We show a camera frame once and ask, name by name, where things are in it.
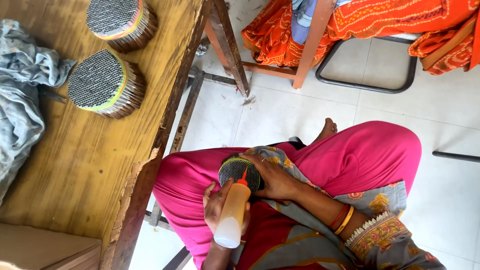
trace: orange bandhani fabric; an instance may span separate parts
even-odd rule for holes
[[[427,57],[442,47],[445,50],[447,43],[452,46],[451,40],[454,41],[462,27],[478,17],[479,4],[479,0],[353,0],[335,9],[330,17],[312,66],[318,64],[339,39],[401,33],[425,33],[409,47],[408,53]],[[291,18],[291,0],[270,0],[242,30],[244,46],[252,51],[259,64],[298,66],[303,44],[293,41]],[[431,74],[442,74],[458,67],[469,70],[480,62],[479,46],[480,29],[475,27],[425,70]]]

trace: bare foot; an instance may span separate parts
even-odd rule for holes
[[[338,130],[336,129],[336,123],[334,123],[331,118],[325,118],[325,126],[322,129],[322,132],[320,132],[318,137],[313,142],[325,139],[328,136],[333,135],[337,132]]]

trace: plastic squeeze bottle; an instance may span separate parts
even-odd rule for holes
[[[250,197],[250,189],[247,186],[247,181],[245,181],[247,169],[248,167],[245,169],[242,178],[230,187],[213,236],[215,242],[224,247],[236,248],[240,245],[243,213],[245,204]]]

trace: pink pants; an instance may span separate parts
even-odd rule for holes
[[[413,132],[380,121],[355,125],[298,151],[289,143],[276,147],[331,196],[367,191],[400,180],[405,181],[408,194],[421,156],[420,141]],[[212,181],[218,181],[225,157],[246,150],[179,152],[162,160],[153,194],[198,269],[213,237],[204,221],[204,190]]]

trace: yellow tabletop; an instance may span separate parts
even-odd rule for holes
[[[120,56],[148,83],[139,110],[109,120],[42,99],[46,133],[11,185],[0,222],[103,240],[102,268],[128,266],[175,110],[209,12],[208,0],[147,0],[158,31]],[[2,0],[0,19],[19,21],[40,46],[81,62],[109,48],[85,24],[89,0]],[[67,84],[54,89],[67,97]]]

